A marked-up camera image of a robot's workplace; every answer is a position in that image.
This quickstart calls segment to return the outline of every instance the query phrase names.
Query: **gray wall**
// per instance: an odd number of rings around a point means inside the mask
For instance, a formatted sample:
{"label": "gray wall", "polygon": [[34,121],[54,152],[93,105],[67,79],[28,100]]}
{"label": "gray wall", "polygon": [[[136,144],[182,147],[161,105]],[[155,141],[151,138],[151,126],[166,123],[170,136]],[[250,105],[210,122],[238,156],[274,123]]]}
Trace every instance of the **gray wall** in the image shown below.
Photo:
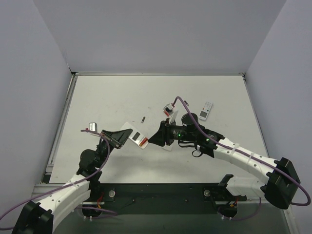
{"label": "gray wall", "polygon": [[72,71],[246,72],[285,0],[34,0]]}
{"label": "gray wall", "polygon": [[[0,1],[0,213],[42,176],[70,71],[32,0]],[[20,210],[1,227],[15,224]]]}
{"label": "gray wall", "polygon": [[[288,0],[247,71],[247,87],[271,157],[293,161],[312,194],[312,1]],[[306,202],[301,191],[295,201]],[[311,233],[312,206],[293,207]]]}

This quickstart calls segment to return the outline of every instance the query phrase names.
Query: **white remote control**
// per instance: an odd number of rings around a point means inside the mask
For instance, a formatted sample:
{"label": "white remote control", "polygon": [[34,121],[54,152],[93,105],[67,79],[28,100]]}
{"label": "white remote control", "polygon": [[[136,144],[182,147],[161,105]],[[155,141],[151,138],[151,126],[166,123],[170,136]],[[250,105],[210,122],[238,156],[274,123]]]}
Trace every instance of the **white remote control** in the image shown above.
{"label": "white remote control", "polygon": [[213,106],[213,104],[212,104],[211,102],[208,102],[208,101],[207,101],[207,102],[205,103],[205,106],[202,108],[202,110],[201,110],[201,112],[200,112],[198,118],[199,118],[200,120],[206,120],[212,106]]}

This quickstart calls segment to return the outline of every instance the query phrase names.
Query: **round bolt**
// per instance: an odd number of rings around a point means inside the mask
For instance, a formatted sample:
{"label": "round bolt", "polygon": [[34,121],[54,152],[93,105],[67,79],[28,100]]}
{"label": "round bolt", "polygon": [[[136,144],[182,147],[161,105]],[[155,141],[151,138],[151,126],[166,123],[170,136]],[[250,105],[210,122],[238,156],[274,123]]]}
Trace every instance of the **round bolt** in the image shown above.
{"label": "round bolt", "polygon": [[204,196],[210,196],[210,191],[209,190],[205,190],[204,191]]}
{"label": "round bolt", "polygon": [[116,194],[116,193],[115,193],[114,190],[111,190],[111,191],[108,192],[108,196],[109,196],[109,197],[114,197],[115,194]]}

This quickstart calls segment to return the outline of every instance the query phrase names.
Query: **white table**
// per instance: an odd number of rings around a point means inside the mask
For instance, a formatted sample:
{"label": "white table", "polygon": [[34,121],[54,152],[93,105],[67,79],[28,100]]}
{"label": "white table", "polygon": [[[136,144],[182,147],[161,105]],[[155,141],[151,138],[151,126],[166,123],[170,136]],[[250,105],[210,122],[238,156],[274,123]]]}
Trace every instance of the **white table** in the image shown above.
{"label": "white table", "polygon": [[[117,131],[131,123],[151,137],[164,120],[165,104],[181,96],[198,114],[206,101],[214,105],[208,119],[200,124],[228,137],[242,147],[267,156],[256,118],[242,77],[176,76],[79,76],[56,154],[50,183],[65,183],[78,169],[79,156],[95,149],[98,138],[80,129],[96,122],[98,131]],[[180,102],[177,125],[186,111]],[[171,152],[149,144],[144,150],[130,140],[114,150],[103,168],[102,183],[209,183],[225,174],[251,176],[227,162],[202,156],[193,149]]]}

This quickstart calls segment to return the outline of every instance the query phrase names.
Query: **purple cable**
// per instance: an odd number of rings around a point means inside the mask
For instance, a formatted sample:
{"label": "purple cable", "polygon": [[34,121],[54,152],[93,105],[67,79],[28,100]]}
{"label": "purple cable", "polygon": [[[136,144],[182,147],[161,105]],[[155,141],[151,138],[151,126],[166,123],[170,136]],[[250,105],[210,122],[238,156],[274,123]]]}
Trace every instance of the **purple cable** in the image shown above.
{"label": "purple cable", "polygon": [[[173,104],[172,104],[173,106],[175,106],[175,103],[176,103],[176,101],[177,101],[178,99],[181,101],[182,105],[184,106],[185,110],[186,110],[187,113],[189,114],[189,116],[190,116],[190,118],[192,119],[193,123],[195,124],[196,128],[197,128],[206,138],[208,138],[209,140],[211,140],[211,141],[214,142],[215,144],[222,146],[223,148],[226,148],[226,149],[229,149],[229,150],[232,150],[232,149],[233,149],[233,148],[230,147],[230,146],[224,145],[224,144],[219,143],[218,141],[212,139],[212,138],[211,138],[210,136],[208,136],[203,130],[201,130],[201,128],[199,127],[199,124],[196,122],[196,120],[194,119],[193,115],[191,114],[189,108],[187,107],[187,105],[185,104],[185,102],[183,101],[183,99],[182,99],[181,97],[177,96],[177,97],[175,98],[175,101],[174,101]],[[289,180],[290,180],[292,183],[294,183],[299,189],[301,189],[301,190],[303,191],[303,193],[307,196],[307,200],[308,200],[308,201],[307,201],[306,203],[291,202],[292,205],[295,205],[295,206],[309,206],[309,205],[311,204],[311,198],[310,198],[309,193],[308,193],[296,180],[294,180],[291,176],[287,175],[287,174],[286,174],[285,172],[283,172],[282,170],[280,170],[280,169],[278,169],[278,168],[276,168],[276,167],[274,167],[274,166],[268,164],[267,162],[264,162],[264,161],[262,161],[262,160],[260,160],[260,159],[258,159],[258,158],[256,158],[256,157],[254,157],[254,156],[250,156],[248,153],[246,153],[246,152],[244,152],[244,151],[241,151],[241,150],[238,150],[238,149],[236,149],[235,151],[236,151],[236,152],[239,152],[239,153],[241,153],[242,155],[245,155],[245,156],[247,156],[247,157],[251,157],[253,160],[255,160],[255,161],[259,162],[259,163],[262,163],[262,164],[264,164],[264,165],[266,165],[266,166],[268,166],[268,167],[274,169],[275,171],[279,172],[279,173],[282,174],[284,177],[286,177],[287,179],[289,179]]]}
{"label": "purple cable", "polygon": [[[98,136],[99,136],[100,138],[102,138],[102,139],[106,142],[106,144],[109,146],[108,140],[107,140],[105,137],[103,137],[100,133],[94,132],[94,131],[90,131],[90,130],[81,130],[81,132],[87,132],[87,133],[92,133],[92,134],[98,135]],[[40,195],[37,195],[37,196],[34,196],[34,197],[32,197],[32,198],[29,198],[29,199],[27,199],[27,200],[22,201],[22,202],[20,202],[19,204],[17,204],[17,205],[15,205],[15,206],[11,207],[10,209],[8,209],[6,212],[4,212],[4,213],[0,216],[0,221],[1,221],[8,213],[10,213],[12,210],[14,210],[14,209],[16,209],[17,207],[19,207],[19,206],[25,204],[26,202],[29,202],[29,201],[34,200],[34,199],[37,199],[37,198],[42,197],[42,196],[46,196],[46,195],[48,195],[48,194],[54,193],[54,192],[59,191],[59,190],[62,190],[62,189],[66,189],[66,188],[68,188],[68,187],[70,187],[70,186],[73,186],[74,184],[79,184],[79,183],[81,183],[81,182],[83,182],[83,181],[85,181],[85,180],[90,179],[92,176],[94,176],[96,173],[98,173],[98,172],[105,166],[105,164],[107,163],[107,160],[108,160],[108,158],[109,158],[109,154],[110,154],[110,148],[107,147],[107,157],[106,157],[105,161],[103,162],[103,164],[101,165],[101,167],[100,167],[99,169],[97,169],[94,173],[92,173],[92,174],[89,175],[88,177],[83,178],[83,179],[81,179],[81,180],[78,180],[78,181],[76,181],[75,183],[71,183],[71,184],[64,185],[64,186],[62,186],[62,187],[53,189],[53,190],[48,191],[48,192],[46,192],[46,193],[43,193],[43,194],[40,194]],[[11,229],[14,229],[14,227],[0,228],[0,231],[7,231],[7,230],[11,230]]]}
{"label": "purple cable", "polygon": [[108,212],[108,213],[112,213],[112,214],[107,214],[107,215],[101,215],[101,216],[98,216],[98,217],[92,217],[92,219],[100,219],[100,218],[109,218],[109,217],[115,217],[117,216],[118,214],[114,211],[110,211],[110,210],[105,210],[105,209],[100,209],[100,208],[96,208],[96,207],[85,207],[85,206],[77,206],[75,208],[75,210],[78,210],[78,209],[88,209],[88,210],[96,210],[96,211],[102,211],[102,212]]}
{"label": "purple cable", "polygon": [[226,218],[226,219],[230,219],[230,220],[233,220],[233,221],[244,221],[244,220],[246,220],[246,219],[249,219],[249,218],[252,218],[252,217],[254,217],[254,216],[256,216],[258,213],[259,213],[259,211],[260,211],[260,208],[261,208],[261,204],[262,204],[262,200],[261,200],[261,198],[259,197],[259,206],[258,206],[258,209],[253,213],[253,214],[250,214],[250,215],[248,215],[248,216],[246,216],[246,217],[243,217],[243,218],[229,218],[229,217],[226,217],[226,216],[224,216],[223,214],[221,214],[219,211],[218,211],[218,213],[220,214],[220,215],[222,215],[224,218]]}

